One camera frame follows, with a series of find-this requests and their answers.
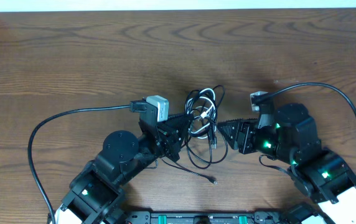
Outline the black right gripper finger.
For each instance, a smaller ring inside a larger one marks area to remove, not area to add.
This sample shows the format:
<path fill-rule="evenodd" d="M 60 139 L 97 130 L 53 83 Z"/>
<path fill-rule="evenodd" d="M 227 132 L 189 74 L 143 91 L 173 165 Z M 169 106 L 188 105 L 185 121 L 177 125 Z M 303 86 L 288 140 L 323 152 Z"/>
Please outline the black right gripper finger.
<path fill-rule="evenodd" d="M 258 119 L 257 118 L 248 118 L 248 119 L 231 119 L 226 121 L 228 123 L 258 123 Z"/>
<path fill-rule="evenodd" d="M 219 122 L 217 127 L 233 150 L 243 148 L 243 120 L 233 119 Z"/>

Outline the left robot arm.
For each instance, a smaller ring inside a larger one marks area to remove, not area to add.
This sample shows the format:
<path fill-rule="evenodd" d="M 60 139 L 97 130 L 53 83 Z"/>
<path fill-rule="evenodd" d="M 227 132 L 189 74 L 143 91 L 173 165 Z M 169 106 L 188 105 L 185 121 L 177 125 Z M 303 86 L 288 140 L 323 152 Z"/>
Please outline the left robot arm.
<path fill-rule="evenodd" d="M 115 131 L 103 142 L 103 149 L 70 183 L 70 190 L 55 212 L 55 222 L 124 223 L 121 209 L 123 185 L 161 157 L 179 160 L 179 152 L 194 117 L 174 114 L 167 120 L 142 114 L 136 137 L 129 131 Z"/>

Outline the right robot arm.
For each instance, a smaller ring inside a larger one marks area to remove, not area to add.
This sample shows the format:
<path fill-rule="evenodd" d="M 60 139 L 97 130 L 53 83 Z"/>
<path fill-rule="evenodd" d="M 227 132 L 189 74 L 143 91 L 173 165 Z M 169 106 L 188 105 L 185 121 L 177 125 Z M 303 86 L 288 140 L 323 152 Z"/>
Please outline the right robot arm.
<path fill-rule="evenodd" d="M 257 119 L 217 124 L 228 145 L 242 154 L 260 152 L 288 164 L 284 173 L 323 211 L 323 221 L 356 223 L 356 175 L 341 156 L 322 146 L 307 108 L 262 103 L 259 112 Z"/>

